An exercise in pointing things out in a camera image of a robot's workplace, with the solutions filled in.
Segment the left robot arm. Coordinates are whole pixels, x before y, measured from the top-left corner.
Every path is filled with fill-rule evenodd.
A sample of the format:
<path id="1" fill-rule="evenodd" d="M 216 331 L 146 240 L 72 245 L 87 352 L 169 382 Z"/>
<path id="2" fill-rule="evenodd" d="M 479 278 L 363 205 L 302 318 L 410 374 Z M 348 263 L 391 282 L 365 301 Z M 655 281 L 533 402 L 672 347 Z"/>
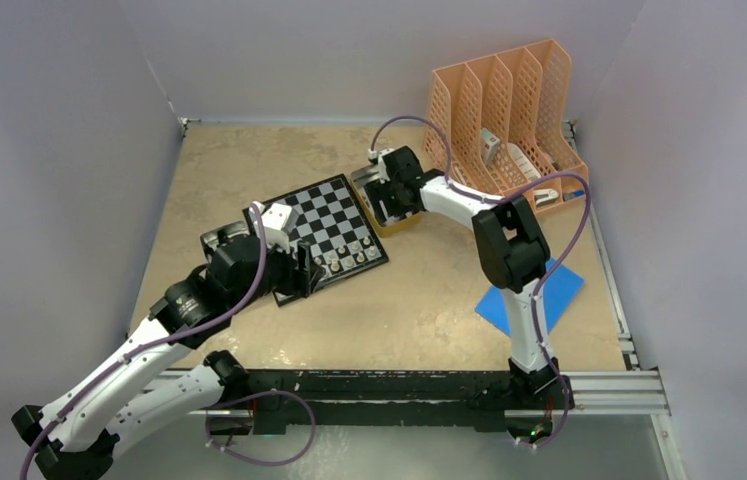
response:
<path id="1" fill-rule="evenodd" d="M 310 247 L 270 236 L 210 238 L 205 261 L 172 284 L 124 343 L 91 374 L 44 406 L 26 405 L 11 421 L 28 451 L 19 476 L 99 479 L 149 434 L 202 407 L 254 408 L 299 395 L 257 387 L 228 351 L 209 353 L 175 383 L 146 392 L 169 366 L 227 328 L 252 301 L 273 292 L 307 296 L 322 277 Z"/>

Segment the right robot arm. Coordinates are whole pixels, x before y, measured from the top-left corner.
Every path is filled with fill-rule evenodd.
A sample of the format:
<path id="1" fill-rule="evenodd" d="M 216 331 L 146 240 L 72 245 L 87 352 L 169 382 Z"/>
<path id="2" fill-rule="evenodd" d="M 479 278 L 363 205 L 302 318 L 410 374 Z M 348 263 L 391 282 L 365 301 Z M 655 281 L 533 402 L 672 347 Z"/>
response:
<path id="1" fill-rule="evenodd" d="M 379 222 L 430 212 L 447 217 L 474 235 L 481 270 L 502 296 L 511 340 L 510 392 L 525 407 L 545 399 L 558 377 L 549 344 L 541 280 L 550 248 L 528 203 L 484 195 L 422 169 L 407 146 L 369 150 L 374 180 L 364 186 Z"/>

